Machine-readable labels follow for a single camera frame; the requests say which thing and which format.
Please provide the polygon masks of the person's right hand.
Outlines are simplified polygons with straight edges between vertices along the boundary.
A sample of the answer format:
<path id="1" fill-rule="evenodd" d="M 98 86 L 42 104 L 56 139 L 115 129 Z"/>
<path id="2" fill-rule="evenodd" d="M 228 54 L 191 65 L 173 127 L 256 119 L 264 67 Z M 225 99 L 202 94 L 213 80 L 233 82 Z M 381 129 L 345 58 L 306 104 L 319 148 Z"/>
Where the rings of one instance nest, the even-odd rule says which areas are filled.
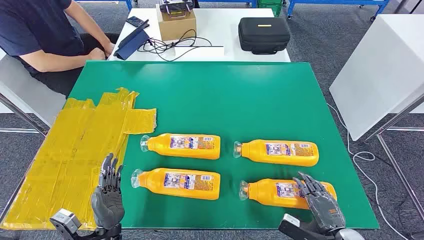
<path id="1" fill-rule="evenodd" d="M 106 59 L 106 54 L 103 50 L 96 47 L 88 53 L 87 59 L 93 61 L 103 61 Z"/>

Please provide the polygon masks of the person's left hand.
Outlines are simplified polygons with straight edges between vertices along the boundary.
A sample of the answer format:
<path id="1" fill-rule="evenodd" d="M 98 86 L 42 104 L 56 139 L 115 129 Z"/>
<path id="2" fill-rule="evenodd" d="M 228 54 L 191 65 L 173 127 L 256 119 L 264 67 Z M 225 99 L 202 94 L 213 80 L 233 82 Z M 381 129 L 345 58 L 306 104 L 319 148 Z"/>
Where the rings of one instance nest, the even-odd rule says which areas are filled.
<path id="1" fill-rule="evenodd" d="M 115 48 L 115 44 L 112 43 L 111 41 L 107 40 L 107 41 L 101 43 L 101 45 L 103 47 L 105 57 L 108 58 L 113 53 L 113 50 Z"/>

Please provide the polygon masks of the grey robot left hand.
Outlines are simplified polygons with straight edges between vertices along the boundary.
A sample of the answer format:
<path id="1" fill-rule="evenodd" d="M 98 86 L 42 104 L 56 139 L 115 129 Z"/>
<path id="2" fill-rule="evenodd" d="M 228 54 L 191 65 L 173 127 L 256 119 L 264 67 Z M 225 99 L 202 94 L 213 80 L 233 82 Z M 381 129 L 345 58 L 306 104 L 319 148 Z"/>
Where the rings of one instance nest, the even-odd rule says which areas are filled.
<path id="1" fill-rule="evenodd" d="M 96 226 L 107 230 L 118 225 L 125 214 L 121 191 L 123 165 L 117 166 L 117 162 L 112 152 L 104 158 L 90 200 Z"/>

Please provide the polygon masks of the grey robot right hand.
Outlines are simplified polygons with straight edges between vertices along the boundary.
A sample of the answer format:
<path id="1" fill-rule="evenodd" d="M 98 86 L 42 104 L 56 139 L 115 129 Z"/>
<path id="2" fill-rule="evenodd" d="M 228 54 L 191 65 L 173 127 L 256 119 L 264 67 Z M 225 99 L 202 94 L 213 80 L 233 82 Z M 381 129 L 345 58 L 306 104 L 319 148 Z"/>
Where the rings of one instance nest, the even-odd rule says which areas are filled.
<path id="1" fill-rule="evenodd" d="M 300 195 L 304 197 L 314 217 L 319 233 L 327 234 L 346 227 L 346 219 L 337 200 L 327 191 L 324 185 L 301 171 L 293 177 Z"/>

